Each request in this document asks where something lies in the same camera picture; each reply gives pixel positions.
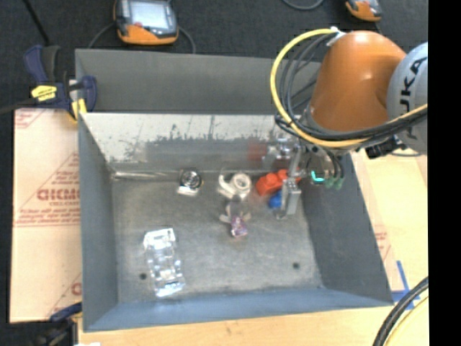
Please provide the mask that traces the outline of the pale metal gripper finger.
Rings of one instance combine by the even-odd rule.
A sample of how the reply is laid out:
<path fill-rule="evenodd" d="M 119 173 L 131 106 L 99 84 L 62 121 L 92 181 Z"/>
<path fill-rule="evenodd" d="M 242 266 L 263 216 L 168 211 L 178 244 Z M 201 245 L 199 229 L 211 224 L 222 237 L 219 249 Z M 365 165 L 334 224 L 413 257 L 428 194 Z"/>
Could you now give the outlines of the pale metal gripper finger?
<path fill-rule="evenodd" d="M 287 188 L 283 186 L 279 192 L 277 192 L 278 206 L 275 212 L 277 219 L 283 219 L 286 216 L 286 201 L 287 201 Z"/>
<path fill-rule="evenodd" d="M 294 179 L 288 179 L 285 186 L 285 213 L 295 214 L 301 196 L 301 189 Z"/>

